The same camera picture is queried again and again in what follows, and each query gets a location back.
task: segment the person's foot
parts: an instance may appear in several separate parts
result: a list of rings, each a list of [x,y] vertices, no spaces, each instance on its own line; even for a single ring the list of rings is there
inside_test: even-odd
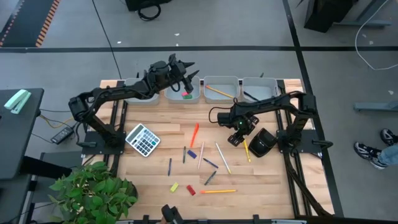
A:
[[[380,131],[380,138],[388,146],[392,146],[398,142],[398,137],[387,128]]]
[[[379,155],[381,153],[380,149],[375,149],[365,144],[356,142],[354,144],[354,150],[362,159],[369,161],[375,168],[384,169],[387,167],[387,165],[379,161]]]

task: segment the plastic bin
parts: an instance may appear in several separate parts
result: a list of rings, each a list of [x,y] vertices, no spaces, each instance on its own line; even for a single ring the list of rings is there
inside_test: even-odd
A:
[[[124,81],[125,85],[133,85],[134,83],[142,80],[141,78],[128,78]],[[157,105],[159,104],[159,94],[155,94],[151,99],[148,100],[139,100],[137,98],[128,98],[125,99],[126,102],[130,105]]]
[[[238,99],[241,94],[237,77],[207,76],[203,81],[203,92],[205,93],[206,103],[233,103],[233,99],[230,97],[207,89],[207,85]]]
[[[182,98],[182,93],[185,92],[183,83],[180,83],[180,91],[174,92],[171,87],[168,87],[165,90],[164,95],[169,100],[169,103],[183,103],[183,104],[193,104],[198,103],[200,98],[200,79],[198,77],[192,78],[192,87],[193,91],[191,92],[192,99],[184,100]]]
[[[258,100],[265,100],[279,94],[278,83],[275,78],[243,78],[242,89]],[[243,92],[242,94],[246,102],[255,102],[254,99],[246,96]]]

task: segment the wooden table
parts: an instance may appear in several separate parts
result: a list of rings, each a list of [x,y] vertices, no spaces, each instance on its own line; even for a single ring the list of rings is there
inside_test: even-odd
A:
[[[286,92],[303,91],[299,79],[284,81]],[[108,85],[116,86],[116,82],[103,80],[101,88]],[[109,123],[112,105],[112,102],[105,103],[96,114],[105,123]],[[165,204],[169,204],[170,207],[176,206],[184,219],[251,219],[253,214],[258,214],[260,218],[294,217],[284,160],[279,150],[275,147],[261,158],[251,154],[249,163],[243,144],[234,147],[227,141],[234,130],[209,123],[208,112],[214,106],[231,105],[207,104],[203,94],[199,104],[171,105],[163,92],[160,94],[160,103],[156,106],[129,105],[125,124],[127,133],[142,123],[161,138],[161,143],[149,157],[141,156],[126,144],[125,153],[120,158],[118,176],[132,181],[139,192],[138,202],[129,210],[129,219],[141,220],[143,215],[149,215],[151,220],[161,219],[160,209]],[[213,110],[212,120],[216,120],[217,111],[219,110]],[[120,113],[121,103],[117,122],[120,120]],[[248,144],[261,128],[266,128],[274,134],[277,131],[275,113],[256,116],[260,122],[246,138]],[[198,157],[193,159],[189,155],[185,163],[182,163],[183,147],[187,146],[187,150],[190,149],[189,144],[196,123],[199,123],[199,131],[191,150],[199,156],[201,144],[205,142],[203,157],[220,167],[213,180],[206,186],[204,183],[215,170],[214,167],[202,161],[198,170]],[[308,122],[307,128],[312,128],[312,124]],[[231,175],[224,166],[215,141],[223,151]],[[171,175],[167,176],[170,158],[172,171]],[[95,157],[95,161],[102,159],[103,156]],[[311,154],[301,154],[301,161],[307,187],[323,207],[333,213],[321,160]],[[175,182],[179,187],[172,194],[170,188]],[[191,196],[186,189],[187,185],[191,185],[197,194]],[[199,194],[200,190],[219,189],[238,191],[227,194]],[[298,187],[296,191],[300,213],[303,214],[302,196]]]

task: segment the floor mat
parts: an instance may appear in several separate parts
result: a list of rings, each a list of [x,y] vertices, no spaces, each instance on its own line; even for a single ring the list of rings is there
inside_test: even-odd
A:
[[[40,47],[60,0],[20,0],[0,33],[0,47]]]

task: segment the potted plant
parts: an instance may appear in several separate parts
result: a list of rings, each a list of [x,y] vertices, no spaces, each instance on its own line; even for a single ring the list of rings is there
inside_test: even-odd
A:
[[[50,186],[58,196],[49,195],[62,212],[64,224],[113,224],[121,215],[127,218],[129,208],[137,201],[134,185],[119,177],[112,177],[104,162],[95,162],[55,181]]]

